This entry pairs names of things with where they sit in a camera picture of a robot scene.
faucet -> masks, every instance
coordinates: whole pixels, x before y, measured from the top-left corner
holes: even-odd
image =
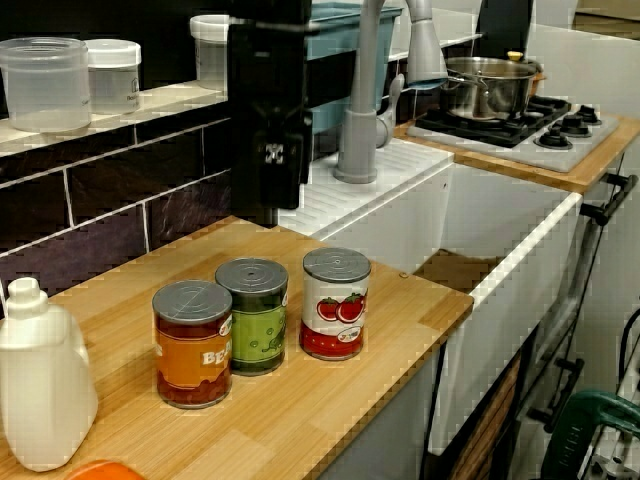
[[[429,90],[448,78],[444,56],[433,26],[431,0],[406,0],[411,17],[408,86]],[[380,14],[385,0],[364,0],[360,13],[360,37],[351,89],[345,111],[338,166],[334,177],[346,183],[371,183],[376,179],[376,147],[393,138],[395,106],[404,86],[398,75],[389,89],[389,108],[376,116],[373,99]]]

white sink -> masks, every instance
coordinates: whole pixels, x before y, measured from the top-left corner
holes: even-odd
[[[576,193],[451,160],[445,152],[394,140],[377,152],[383,168],[376,184],[312,185],[305,189],[308,203],[280,219],[285,227],[406,272],[441,248],[504,257],[473,290],[473,313],[447,342],[428,445],[436,455],[555,300],[582,203]],[[315,165],[314,178],[328,182],[332,164],[335,156]],[[397,185],[376,195],[385,182]],[[354,202],[355,209],[349,206]]]

white plastic jug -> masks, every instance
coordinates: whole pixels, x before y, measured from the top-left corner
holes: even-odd
[[[98,410],[76,320],[49,303],[34,278],[9,285],[0,327],[0,409],[9,446],[26,468],[67,463]]]

butcher block counter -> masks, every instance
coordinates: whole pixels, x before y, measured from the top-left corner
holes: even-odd
[[[454,162],[470,167],[500,173],[521,180],[528,180],[548,187],[584,194],[606,173],[607,167],[640,135],[640,120],[616,116],[618,128],[598,145],[570,172],[559,173],[524,163],[496,158],[484,153],[472,152],[463,147],[443,145],[424,139],[410,137],[407,130],[414,124],[411,120],[395,129],[395,137],[426,145],[455,154]]]
[[[315,478],[471,311],[472,297],[372,262],[362,352],[344,362],[298,345],[302,259],[322,243],[229,217],[52,297],[77,318],[100,400],[87,438],[63,468],[23,468],[0,437],[0,479],[62,479],[97,459],[148,480]],[[286,359],[261,377],[233,376],[231,393],[180,410],[155,391],[151,299],[183,279],[213,280],[222,263],[268,258],[289,272]]]

gas stove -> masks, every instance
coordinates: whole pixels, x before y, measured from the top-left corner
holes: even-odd
[[[519,118],[473,121],[441,110],[416,120],[408,134],[558,172],[568,172],[618,126],[591,107],[572,113],[571,104],[533,96]]]

